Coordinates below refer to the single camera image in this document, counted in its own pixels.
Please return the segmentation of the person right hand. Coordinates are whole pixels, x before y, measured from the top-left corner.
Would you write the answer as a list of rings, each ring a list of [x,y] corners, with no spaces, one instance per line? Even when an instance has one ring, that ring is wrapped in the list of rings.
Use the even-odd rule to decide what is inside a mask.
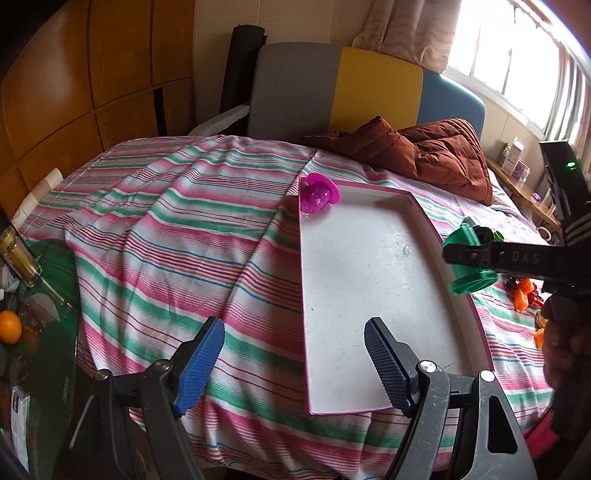
[[[575,366],[590,357],[590,305],[554,294],[541,313],[547,320],[542,348],[544,376],[557,390]]]

